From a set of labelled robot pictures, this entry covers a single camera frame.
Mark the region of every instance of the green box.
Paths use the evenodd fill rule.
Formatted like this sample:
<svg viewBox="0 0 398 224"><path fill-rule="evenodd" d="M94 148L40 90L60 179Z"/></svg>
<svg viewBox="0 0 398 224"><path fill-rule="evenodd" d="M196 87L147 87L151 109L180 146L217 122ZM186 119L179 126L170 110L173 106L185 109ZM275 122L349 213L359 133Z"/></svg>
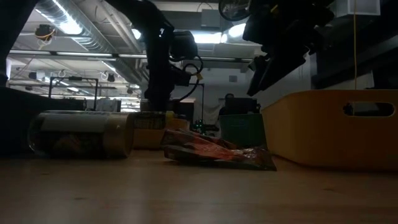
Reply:
<svg viewBox="0 0 398 224"><path fill-rule="evenodd" d="M266 144L261 114L220 116L221 137L241 147Z"/></svg>

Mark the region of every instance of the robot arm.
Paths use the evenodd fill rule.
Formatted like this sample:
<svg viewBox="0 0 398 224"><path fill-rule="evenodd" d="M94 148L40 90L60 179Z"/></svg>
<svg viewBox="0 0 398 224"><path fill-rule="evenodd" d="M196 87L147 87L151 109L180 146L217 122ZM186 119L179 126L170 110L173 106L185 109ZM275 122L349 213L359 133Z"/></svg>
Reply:
<svg viewBox="0 0 398 224"><path fill-rule="evenodd" d="M149 69L149 84L144 96L153 110L165 111L174 85L188 86L191 78L191 74L170 64L170 54L177 60L196 57L198 50L192 34L174 32L173 25L148 0L106 1L129 18L142 34Z"/></svg>

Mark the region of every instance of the white wall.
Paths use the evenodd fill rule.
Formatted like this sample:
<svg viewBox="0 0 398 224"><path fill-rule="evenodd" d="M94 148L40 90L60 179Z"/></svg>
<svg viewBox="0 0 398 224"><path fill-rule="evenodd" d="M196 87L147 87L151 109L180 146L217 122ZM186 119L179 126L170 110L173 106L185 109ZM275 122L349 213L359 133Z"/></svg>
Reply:
<svg viewBox="0 0 398 224"><path fill-rule="evenodd" d="M306 62L302 66L290 72L265 91L261 91L254 96L254 98L257 98L262 108L275 103L288 94L311 90L310 56L306 56L305 59Z"/></svg>
<svg viewBox="0 0 398 224"><path fill-rule="evenodd" d="M363 90L365 88L372 88L372 87L374 87L373 72L361 75L356 79L356 88L358 90ZM354 89L355 89L354 80L348 80L326 88L326 90L354 90Z"/></svg>
<svg viewBox="0 0 398 224"><path fill-rule="evenodd" d="M311 89L311 67L310 57L305 58L307 61L301 67L295 69L279 82L272 85L266 91L261 91L253 98L261 104L262 108L281 99L283 96L296 91L304 91ZM218 110L223 106L223 99L227 93L232 93L235 97L248 97L247 91L253 76L253 72L248 70L247 73L241 73L240 69L221 69L212 68L211 70L204 69L202 71L204 80L201 83L205 84L205 114L204 120L206 123L215 123L217 120ZM238 77L237 83L229 83L230 75ZM172 92L172 98L179 98L192 89L192 86L183 87L176 86ZM192 93L190 98L196 98L195 112L193 119L201 118L201 98L202 88L198 88Z"/></svg>

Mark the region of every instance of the cylindrical container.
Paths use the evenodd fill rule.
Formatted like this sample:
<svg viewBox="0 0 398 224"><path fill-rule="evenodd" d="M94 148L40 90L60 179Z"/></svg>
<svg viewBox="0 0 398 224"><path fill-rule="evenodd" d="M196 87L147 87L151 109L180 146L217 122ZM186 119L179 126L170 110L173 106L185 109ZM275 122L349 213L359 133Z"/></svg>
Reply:
<svg viewBox="0 0 398 224"><path fill-rule="evenodd" d="M129 113L45 111L30 124L29 146L51 157L127 157L133 119Z"/></svg>

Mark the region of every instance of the black cable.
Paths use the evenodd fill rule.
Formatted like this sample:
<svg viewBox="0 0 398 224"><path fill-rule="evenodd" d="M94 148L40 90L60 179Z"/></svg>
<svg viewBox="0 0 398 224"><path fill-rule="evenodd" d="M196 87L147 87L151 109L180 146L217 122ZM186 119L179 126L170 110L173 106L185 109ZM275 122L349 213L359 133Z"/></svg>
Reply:
<svg viewBox="0 0 398 224"><path fill-rule="evenodd" d="M187 69L188 66L192 66L192 67L194 67L194 68L197 70L197 72L196 72L195 74L193 74L192 76L199 74L199 73L203 70L203 60L201 59L201 57L200 57L199 55L197 55L197 57L198 57L199 60L200 60L200 68L198 68L196 65L194 65L194 64L192 64L192 63L188 63L188 64L186 64L186 65L183 67L182 70L185 72L185 70ZM189 91L185 96L181 97L181 99L179 99L178 101L181 102L181 101L183 101L184 99L188 98L188 97L197 89L198 84L199 84L199 78L197 78L197 82L195 83L195 86L193 86L193 88L191 89L191 91Z"/></svg>
<svg viewBox="0 0 398 224"><path fill-rule="evenodd" d="M185 100L186 98L188 98L188 96L190 96L197 89L198 84L199 84L199 79L197 79L197 82L195 83L195 86L193 86L191 91L189 91L189 93L187 93L185 96L181 97L181 99L179 99L178 101L181 102L181 101Z"/></svg>
<svg viewBox="0 0 398 224"><path fill-rule="evenodd" d="M203 4L206 4L206 5L208 5L211 9L213 9L213 6L211 6L211 4L209 4L208 2L201 2L201 3L199 4L198 8L197 8L197 12L199 12L199 8L200 8L200 6L203 5Z"/></svg>
<svg viewBox="0 0 398 224"><path fill-rule="evenodd" d="M194 67L197 70L197 72L192 74L191 76L196 76L197 73L199 73L200 69L195 64L192 64L192 63L186 64L182 70L185 72L188 66L192 66L192 67Z"/></svg>
<svg viewBox="0 0 398 224"><path fill-rule="evenodd" d="M198 73L201 73L201 71L203 70L203 60L201 59L201 57L199 55L197 55L197 57L199 58L199 61L200 61L200 68L199 68Z"/></svg>

